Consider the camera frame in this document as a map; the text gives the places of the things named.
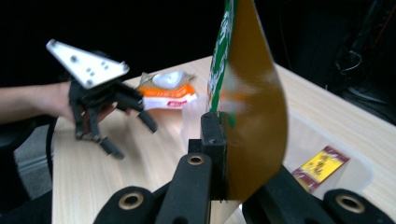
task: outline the dark background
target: dark background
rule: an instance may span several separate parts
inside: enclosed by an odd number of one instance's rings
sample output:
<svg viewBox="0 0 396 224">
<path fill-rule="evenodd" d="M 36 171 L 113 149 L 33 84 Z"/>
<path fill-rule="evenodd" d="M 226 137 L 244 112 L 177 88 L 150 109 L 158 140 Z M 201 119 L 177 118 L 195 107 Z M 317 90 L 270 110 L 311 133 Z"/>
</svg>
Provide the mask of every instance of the dark background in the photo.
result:
<svg viewBox="0 0 396 224">
<path fill-rule="evenodd" d="M 396 123 L 395 0 L 255 2 L 277 63 Z M 17 86 L 59 81 L 52 38 L 125 61 L 125 79 L 209 56 L 223 0 L 22 0 L 0 10 L 0 86 Z"/>
</svg>

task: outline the yellow label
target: yellow label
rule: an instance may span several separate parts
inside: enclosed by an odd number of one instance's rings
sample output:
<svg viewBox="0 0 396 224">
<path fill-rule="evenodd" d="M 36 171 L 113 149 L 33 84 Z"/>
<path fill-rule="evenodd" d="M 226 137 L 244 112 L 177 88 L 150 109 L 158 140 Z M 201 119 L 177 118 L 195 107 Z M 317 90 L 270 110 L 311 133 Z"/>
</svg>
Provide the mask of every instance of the yellow label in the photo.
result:
<svg viewBox="0 0 396 224">
<path fill-rule="evenodd" d="M 311 175 L 318 183 L 325 180 L 344 163 L 325 151 L 320 151 L 314 158 L 304 164 L 301 169 Z"/>
</svg>

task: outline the hole in bracket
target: hole in bracket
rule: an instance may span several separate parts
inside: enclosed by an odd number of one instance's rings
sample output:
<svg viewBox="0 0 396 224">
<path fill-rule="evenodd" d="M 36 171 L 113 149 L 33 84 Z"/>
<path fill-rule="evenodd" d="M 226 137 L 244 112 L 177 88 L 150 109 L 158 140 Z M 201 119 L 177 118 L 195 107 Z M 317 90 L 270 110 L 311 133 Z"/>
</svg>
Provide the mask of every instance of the hole in bracket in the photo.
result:
<svg viewBox="0 0 396 224">
<path fill-rule="evenodd" d="M 349 212 L 360 214 L 365 210 L 364 204 L 354 197 L 348 195 L 338 195 L 335 197 L 335 200 L 337 201 L 338 205 Z"/>
<path fill-rule="evenodd" d="M 204 163 L 204 158 L 201 156 L 190 156 L 187 162 L 191 165 L 201 165 Z"/>
<path fill-rule="evenodd" d="M 143 202 L 143 195 L 140 192 L 125 194 L 120 198 L 119 207 L 123 210 L 131 210 L 140 206 Z"/>
</svg>

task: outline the table surface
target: table surface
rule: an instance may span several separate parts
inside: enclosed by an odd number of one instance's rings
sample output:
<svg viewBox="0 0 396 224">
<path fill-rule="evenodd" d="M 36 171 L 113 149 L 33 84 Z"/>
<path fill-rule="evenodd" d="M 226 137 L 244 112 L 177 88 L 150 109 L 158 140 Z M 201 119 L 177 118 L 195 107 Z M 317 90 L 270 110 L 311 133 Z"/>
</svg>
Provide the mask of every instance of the table surface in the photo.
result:
<svg viewBox="0 0 396 224">
<path fill-rule="evenodd" d="M 183 70 L 195 74 L 199 95 L 206 94 L 211 57 L 159 72 Z M 370 202 L 396 220 L 396 127 L 324 91 L 292 72 L 276 66 L 289 112 L 364 155 L 373 170 L 373 181 L 362 192 Z M 126 81 L 137 86 L 139 78 Z M 77 141 L 74 125 L 59 119 L 54 135 L 52 223 L 93 223 L 96 215 L 119 189 L 139 186 L 154 191 L 172 179 L 178 160 L 187 152 L 180 137 L 181 111 L 149 111 L 159 130 L 151 134 L 136 117 L 116 111 L 100 123 L 126 157 L 107 156 L 94 143 Z M 290 132 L 300 130 L 290 128 Z M 227 220 L 240 223 L 237 211 Z"/>
</svg>

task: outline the orange packaging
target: orange packaging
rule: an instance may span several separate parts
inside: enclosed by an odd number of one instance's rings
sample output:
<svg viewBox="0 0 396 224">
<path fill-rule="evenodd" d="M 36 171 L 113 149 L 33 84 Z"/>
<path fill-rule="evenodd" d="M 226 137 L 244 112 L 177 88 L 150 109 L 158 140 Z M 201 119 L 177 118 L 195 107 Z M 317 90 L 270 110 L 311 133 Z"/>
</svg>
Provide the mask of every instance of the orange packaging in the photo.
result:
<svg viewBox="0 0 396 224">
<path fill-rule="evenodd" d="M 146 74 L 140 79 L 138 89 L 143 92 L 145 109 L 181 109 L 183 105 L 196 99 L 190 80 L 194 75 L 182 71 Z"/>
</svg>

